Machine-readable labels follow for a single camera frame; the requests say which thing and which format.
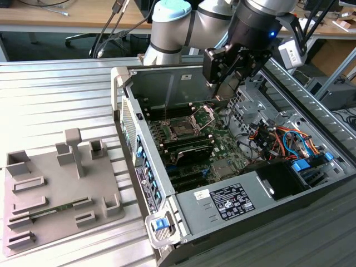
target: label sticker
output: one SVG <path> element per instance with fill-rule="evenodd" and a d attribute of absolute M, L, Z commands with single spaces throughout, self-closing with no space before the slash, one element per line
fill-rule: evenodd
<path fill-rule="evenodd" d="M 210 196 L 221 218 L 225 221 L 255 209 L 241 184 L 210 192 Z"/>
<path fill-rule="evenodd" d="M 157 212 L 158 208 L 155 204 L 154 198 L 152 197 L 151 186 L 150 183 L 147 182 L 147 178 L 142 167 L 135 168 L 137 178 L 139 179 L 139 183 L 141 186 L 142 193 L 144 194 L 146 206 L 150 210 L 150 214 L 154 214 Z"/>
<path fill-rule="evenodd" d="M 209 189 L 204 189 L 198 192 L 194 192 L 195 198 L 197 200 L 204 199 L 206 197 L 209 197 Z"/>
<path fill-rule="evenodd" d="M 182 75 L 182 81 L 190 80 L 191 79 L 191 74 L 187 75 Z"/>

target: power supply label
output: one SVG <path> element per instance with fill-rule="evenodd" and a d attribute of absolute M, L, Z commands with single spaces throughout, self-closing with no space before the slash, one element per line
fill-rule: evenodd
<path fill-rule="evenodd" d="M 148 182 L 146 175 L 144 173 L 144 169 L 142 167 L 135 168 L 137 178 L 139 180 L 141 191 L 144 195 L 146 206 L 150 212 L 150 214 L 154 214 L 157 212 L 157 207 L 152 197 L 152 192 L 150 189 L 150 183 Z"/>
<path fill-rule="evenodd" d="M 221 218 L 225 221 L 255 209 L 241 184 L 230 185 L 210 192 L 210 196 Z"/>

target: wooden desk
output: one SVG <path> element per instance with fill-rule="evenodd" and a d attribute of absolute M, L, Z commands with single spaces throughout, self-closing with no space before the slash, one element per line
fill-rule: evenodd
<path fill-rule="evenodd" d="M 69 13 L 69 16 L 64 16 L 39 7 L 27 6 L 15 0 L 9 9 L 0 9 L 0 31 L 8 31 L 7 26 L 26 27 L 28 28 L 26 31 L 31 31 L 33 26 L 102 28 L 111 14 L 112 5 L 113 0 L 75 0 L 68 8 L 58 9 Z M 122 17 L 120 28 L 131 28 L 142 19 L 143 16 L 135 1 L 131 0 Z M 110 26 L 113 27 L 115 22 L 114 17 Z M 139 28 L 150 29 L 151 25 L 143 23 Z"/>
<path fill-rule="evenodd" d="M 299 18 L 305 18 L 304 14 L 306 11 L 302 10 L 300 7 L 296 6 L 293 12 Z M 335 19 L 324 18 L 325 24 L 319 25 L 315 30 L 313 37 L 317 39 L 356 39 L 356 33 L 348 33 L 338 26 L 333 24 Z M 282 28 L 278 37 L 290 36 L 291 33 L 287 31 L 286 28 Z"/>
<path fill-rule="evenodd" d="M 113 0 L 75 0 L 66 10 L 70 15 L 63 16 L 38 7 L 26 6 L 16 0 L 11 8 L 0 8 L 0 32 L 65 32 L 99 33 L 111 14 Z M 304 11 L 296 7 L 295 13 L 304 17 Z M 118 29 L 129 29 L 143 16 L 134 0 L 128 4 Z M 325 19 L 326 24 L 319 26 L 308 43 L 310 48 L 317 39 L 356 39 L 356 33 L 347 33 L 333 25 L 332 19 Z M 106 32 L 111 32 L 116 19 L 111 22 Z M 132 33 L 149 34 L 151 24 L 143 23 Z M 283 28 L 278 37 L 284 38 L 291 33 Z M 0 40 L 0 62 L 6 60 L 6 53 Z"/>

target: metal table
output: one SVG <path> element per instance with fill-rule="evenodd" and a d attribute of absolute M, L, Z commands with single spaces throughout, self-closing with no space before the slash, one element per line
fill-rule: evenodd
<path fill-rule="evenodd" d="M 121 220 L 10 258 L 1 254 L 0 265 L 156 266 L 111 116 L 110 70 L 124 64 L 140 62 L 121 58 L 13 62 L 0 66 L 0 166 L 4 166 L 7 151 L 26 149 L 28 155 L 52 151 L 53 145 L 62 140 L 63 129 L 79 127 L 84 141 L 102 138 L 108 146 L 126 213 Z M 0 207 L 2 218 L 3 204 Z"/>
<path fill-rule="evenodd" d="M 156 266 L 110 107 L 111 67 L 139 64 L 134 58 L 122 58 L 9 62 L 0 66 L 0 120 L 6 129 L 0 131 L 0 137 L 9 140 L 0 146 L 0 166 L 5 151 L 22 147 L 31 155 L 50 151 L 64 127 L 80 127 L 84 140 L 100 137 L 110 148 L 127 214 L 122 220 L 12 258 L 1 255 L 2 266 Z M 354 266 L 355 199 L 353 180 L 309 207 L 178 266 Z"/>

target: motherboard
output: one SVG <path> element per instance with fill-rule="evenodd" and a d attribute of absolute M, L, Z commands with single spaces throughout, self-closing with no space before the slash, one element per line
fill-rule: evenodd
<path fill-rule="evenodd" d="M 236 176 L 250 162 L 213 105 L 147 110 L 146 118 L 177 192 Z"/>

